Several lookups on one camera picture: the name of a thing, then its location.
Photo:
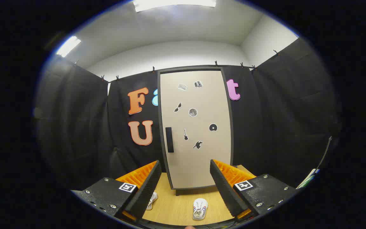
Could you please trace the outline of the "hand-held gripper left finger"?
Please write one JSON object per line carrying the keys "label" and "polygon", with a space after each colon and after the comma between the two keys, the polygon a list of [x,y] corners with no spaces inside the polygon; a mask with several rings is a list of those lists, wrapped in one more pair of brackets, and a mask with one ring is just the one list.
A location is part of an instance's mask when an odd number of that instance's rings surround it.
{"label": "hand-held gripper left finger", "polygon": [[156,160],[117,179],[104,177],[83,190],[72,190],[83,202],[118,219],[141,220],[161,177]]}

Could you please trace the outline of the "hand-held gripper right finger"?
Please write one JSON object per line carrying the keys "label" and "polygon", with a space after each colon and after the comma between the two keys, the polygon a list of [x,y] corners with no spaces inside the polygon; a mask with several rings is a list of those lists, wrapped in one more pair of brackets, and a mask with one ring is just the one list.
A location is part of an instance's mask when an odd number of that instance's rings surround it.
{"label": "hand-held gripper right finger", "polygon": [[251,175],[218,160],[210,160],[210,174],[228,211],[237,222],[264,216],[298,192],[272,175]]}

